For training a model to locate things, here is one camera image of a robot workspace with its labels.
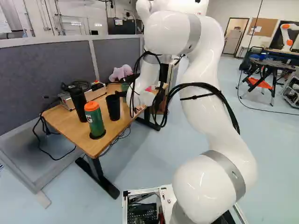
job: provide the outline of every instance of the green bottle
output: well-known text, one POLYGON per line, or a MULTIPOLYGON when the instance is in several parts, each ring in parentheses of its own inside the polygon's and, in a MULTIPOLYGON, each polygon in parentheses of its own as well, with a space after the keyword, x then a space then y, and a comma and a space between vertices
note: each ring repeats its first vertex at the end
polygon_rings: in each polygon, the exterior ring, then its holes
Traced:
MULTIPOLYGON (((122 83, 122 84, 121 84, 121 91, 122 91, 122 92, 127 92, 128 89, 129 89, 129 87, 130 87, 130 84, 128 84, 128 83, 122 83)), ((123 98, 123 102, 124 102, 124 103, 127 102, 127 98, 126 98, 126 97, 123 98)))
POLYGON ((90 127, 89 137, 100 139, 106 134, 100 106, 95 101, 90 101, 84 106, 85 115, 90 127))

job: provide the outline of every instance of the orange bottle cap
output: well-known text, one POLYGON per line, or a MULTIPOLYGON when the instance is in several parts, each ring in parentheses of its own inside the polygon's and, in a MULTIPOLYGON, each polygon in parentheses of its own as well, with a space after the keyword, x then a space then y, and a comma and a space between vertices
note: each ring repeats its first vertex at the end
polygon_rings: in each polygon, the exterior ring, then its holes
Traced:
POLYGON ((98 104, 97 102, 95 102, 95 101, 90 101, 90 102, 88 102, 87 104, 85 104, 85 106, 84 106, 84 110, 85 110, 85 111, 89 111, 89 112, 91 112, 91 111, 95 111, 95 110, 97 110, 99 107, 100 107, 100 106, 99 106, 99 104, 98 104))
POLYGON ((287 40, 286 44, 289 45, 289 46, 292 46, 293 45, 293 41, 292 40, 287 40))
POLYGON ((289 24, 284 24, 284 25, 282 26, 282 28, 283 28, 283 29, 288 29, 288 28, 290 28, 290 25, 289 25, 289 24))

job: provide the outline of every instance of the cubicle partition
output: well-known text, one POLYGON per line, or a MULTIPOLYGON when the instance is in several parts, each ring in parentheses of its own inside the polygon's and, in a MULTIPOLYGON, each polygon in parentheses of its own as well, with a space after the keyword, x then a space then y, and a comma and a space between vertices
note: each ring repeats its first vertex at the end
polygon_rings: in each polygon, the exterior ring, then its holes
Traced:
MULTIPOLYGON (((114 67, 134 66, 141 35, 61 36, 0 41, 0 162, 37 193, 78 158, 76 150, 53 161, 37 148, 32 127, 41 109, 60 93, 61 82, 107 82, 114 67)), ((63 136, 44 138, 42 147, 56 158, 74 148, 63 136)))

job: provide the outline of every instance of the cork board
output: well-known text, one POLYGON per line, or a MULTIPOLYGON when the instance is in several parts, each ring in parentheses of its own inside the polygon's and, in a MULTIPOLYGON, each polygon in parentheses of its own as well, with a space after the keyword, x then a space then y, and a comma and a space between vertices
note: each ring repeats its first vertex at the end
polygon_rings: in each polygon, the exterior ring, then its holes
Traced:
POLYGON ((256 23, 256 18, 252 18, 247 34, 252 35, 253 27, 256 24, 256 30, 254 32, 254 36, 272 37, 277 22, 278 22, 277 19, 258 18, 256 23))

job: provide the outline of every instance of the gatorade bottle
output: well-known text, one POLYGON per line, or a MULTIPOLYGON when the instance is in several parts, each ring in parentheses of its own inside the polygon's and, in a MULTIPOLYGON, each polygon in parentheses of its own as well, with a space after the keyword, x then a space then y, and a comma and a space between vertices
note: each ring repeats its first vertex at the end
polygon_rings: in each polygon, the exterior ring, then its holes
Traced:
POLYGON ((100 139, 106 134, 103 124, 100 106, 95 101, 90 101, 84 106, 85 115, 90 127, 89 137, 91 139, 100 139))

